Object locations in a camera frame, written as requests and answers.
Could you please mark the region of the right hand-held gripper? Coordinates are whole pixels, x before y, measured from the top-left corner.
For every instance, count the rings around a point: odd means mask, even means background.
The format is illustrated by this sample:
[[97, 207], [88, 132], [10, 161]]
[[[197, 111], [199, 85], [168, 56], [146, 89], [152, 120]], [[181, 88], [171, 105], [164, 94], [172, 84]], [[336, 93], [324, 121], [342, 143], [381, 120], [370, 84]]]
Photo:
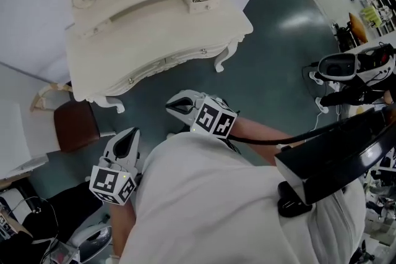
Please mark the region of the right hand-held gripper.
[[226, 139], [233, 127], [238, 114], [232, 111], [218, 98], [206, 96], [194, 120], [193, 108], [172, 108], [178, 106], [194, 106], [203, 94], [194, 90], [181, 90], [166, 102], [166, 111], [179, 119], [190, 131], [201, 135], [209, 135]]

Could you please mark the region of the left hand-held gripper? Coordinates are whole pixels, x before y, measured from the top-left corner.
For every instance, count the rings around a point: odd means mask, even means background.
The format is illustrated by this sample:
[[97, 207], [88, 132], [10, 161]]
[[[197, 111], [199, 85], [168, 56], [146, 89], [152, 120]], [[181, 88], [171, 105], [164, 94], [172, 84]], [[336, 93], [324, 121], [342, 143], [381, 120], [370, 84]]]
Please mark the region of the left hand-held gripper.
[[139, 128], [118, 133], [108, 141], [99, 164], [93, 166], [89, 189], [103, 202], [125, 205], [140, 185], [142, 173], [136, 167], [139, 141]]

